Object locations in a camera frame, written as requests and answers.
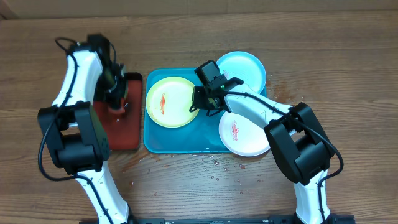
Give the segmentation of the pink and green sponge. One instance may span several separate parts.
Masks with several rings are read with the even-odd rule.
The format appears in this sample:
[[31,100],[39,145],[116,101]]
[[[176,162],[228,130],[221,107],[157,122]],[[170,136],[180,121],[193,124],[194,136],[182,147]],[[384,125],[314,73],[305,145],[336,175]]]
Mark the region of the pink and green sponge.
[[126,109],[125,109],[124,105],[120,105],[120,107],[118,109],[114,109],[109,106],[108,112],[114,118],[122,118],[126,114]]

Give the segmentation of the yellow plate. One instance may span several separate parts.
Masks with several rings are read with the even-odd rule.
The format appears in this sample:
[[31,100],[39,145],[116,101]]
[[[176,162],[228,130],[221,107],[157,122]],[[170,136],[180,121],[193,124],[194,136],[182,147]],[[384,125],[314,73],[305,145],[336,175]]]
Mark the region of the yellow plate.
[[194,120],[199,109],[190,112],[195,85],[182,77],[166,77],[157,81],[146,96],[149,117],[165,128],[179,128]]

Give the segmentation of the light blue plate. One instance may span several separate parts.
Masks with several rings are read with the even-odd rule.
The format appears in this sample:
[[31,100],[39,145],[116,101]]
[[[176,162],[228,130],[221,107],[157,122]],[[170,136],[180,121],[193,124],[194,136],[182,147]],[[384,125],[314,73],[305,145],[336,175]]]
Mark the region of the light blue plate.
[[267,96],[266,69],[253,54],[243,51],[229,52],[221,56],[216,64],[227,79],[237,77],[248,84],[253,91]]

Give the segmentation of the white plate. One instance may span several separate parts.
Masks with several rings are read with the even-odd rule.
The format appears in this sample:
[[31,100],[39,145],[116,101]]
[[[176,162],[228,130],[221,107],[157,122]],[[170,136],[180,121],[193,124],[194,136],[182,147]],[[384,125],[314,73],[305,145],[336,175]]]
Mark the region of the white plate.
[[226,148],[239,156],[254,157],[270,150],[264,130],[239,114],[222,115],[219,135]]

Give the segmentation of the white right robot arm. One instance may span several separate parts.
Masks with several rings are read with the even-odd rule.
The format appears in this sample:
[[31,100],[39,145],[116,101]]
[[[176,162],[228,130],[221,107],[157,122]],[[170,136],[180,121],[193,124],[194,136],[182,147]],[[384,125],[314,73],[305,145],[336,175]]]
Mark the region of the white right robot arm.
[[331,223],[325,181],[330,160],[340,153],[332,145],[309,105],[285,105],[262,96],[247,84],[212,90],[195,86],[190,111],[227,111],[263,129],[266,147],[280,171],[294,184],[300,223]]

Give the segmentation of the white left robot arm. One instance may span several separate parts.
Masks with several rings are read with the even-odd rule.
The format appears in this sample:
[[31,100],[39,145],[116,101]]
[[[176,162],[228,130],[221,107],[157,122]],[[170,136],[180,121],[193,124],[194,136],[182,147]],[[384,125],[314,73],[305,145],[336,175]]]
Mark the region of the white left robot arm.
[[129,205],[109,171],[109,141],[93,108],[96,83],[103,65],[96,52],[67,54],[68,68],[52,106],[41,108],[43,138],[38,166],[51,181],[77,181],[90,199],[98,223],[131,223]]

